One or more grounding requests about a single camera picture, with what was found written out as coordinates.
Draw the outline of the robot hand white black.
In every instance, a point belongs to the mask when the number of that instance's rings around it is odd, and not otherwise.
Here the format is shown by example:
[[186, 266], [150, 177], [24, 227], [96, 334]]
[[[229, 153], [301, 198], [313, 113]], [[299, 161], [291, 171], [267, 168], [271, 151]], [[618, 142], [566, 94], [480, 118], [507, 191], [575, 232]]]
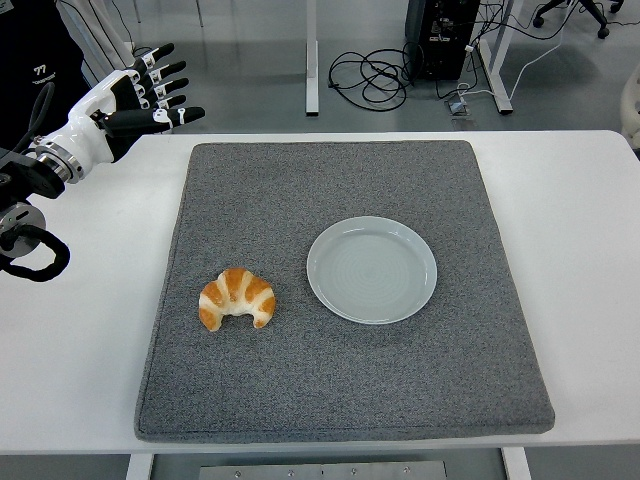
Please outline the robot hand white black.
[[160, 64], [173, 50], [172, 43], [165, 44], [112, 71], [71, 108], [64, 126], [32, 141], [31, 147], [80, 176], [99, 163], [120, 160], [143, 135], [203, 118], [203, 108], [185, 107], [186, 97], [175, 93], [188, 80], [171, 76], [186, 63]]

